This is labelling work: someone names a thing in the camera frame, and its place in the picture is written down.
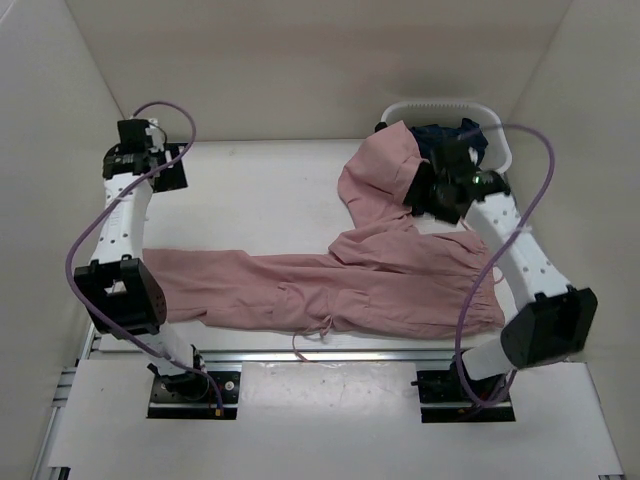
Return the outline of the pink drawstring trousers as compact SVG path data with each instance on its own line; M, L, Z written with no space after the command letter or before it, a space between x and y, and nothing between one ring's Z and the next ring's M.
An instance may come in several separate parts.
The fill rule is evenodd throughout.
M372 134L345 164L337 193L353 228L324 254L148 249L172 322L300 332L361 331L420 340L481 334L505 316L470 231L420 232L429 164L403 123Z

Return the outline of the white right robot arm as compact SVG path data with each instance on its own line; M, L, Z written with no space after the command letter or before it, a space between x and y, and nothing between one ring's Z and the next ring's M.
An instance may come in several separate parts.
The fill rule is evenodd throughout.
M409 202L449 224L468 223L489 248L481 273L499 269L516 306L496 340L455 354L449 387L460 399L480 393L487 378L548 365L583 351L598 300L560 273L527 229L504 177L471 160L464 140L436 146L410 188Z

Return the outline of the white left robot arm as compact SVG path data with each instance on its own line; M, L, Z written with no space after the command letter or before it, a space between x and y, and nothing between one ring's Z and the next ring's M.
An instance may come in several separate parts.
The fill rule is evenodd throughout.
M91 303L87 310L97 331L127 342L137 339L154 352L154 375L175 380L186 399L198 400L208 392L210 377L196 367L196 349L168 325L164 292L143 262L151 197L186 187L183 166L177 163L128 188L173 160L184 146L169 143L155 119L123 120L117 128L119 143L105 154L102 166L105 207L110 212L89 263L75 269L73 280Z

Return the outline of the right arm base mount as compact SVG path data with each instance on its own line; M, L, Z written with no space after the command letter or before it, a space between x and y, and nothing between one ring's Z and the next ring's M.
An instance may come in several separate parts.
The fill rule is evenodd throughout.
M468 381L473 393L484 402L475 402L463 388L456 363L440 369L421 369L411 382L417 388L423 424L509 423L516 420L509 396L497 402L498 393L507 384L505 376Z

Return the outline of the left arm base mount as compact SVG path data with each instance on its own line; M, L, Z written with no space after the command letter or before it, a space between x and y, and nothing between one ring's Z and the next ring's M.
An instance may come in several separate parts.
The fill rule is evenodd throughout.
M183 374L176 378L160 377L157 368L149 364L153 373L147 417L149 419L235 420L241 387L241 372L210 371L220 391L222 408L211 384L199 375Z

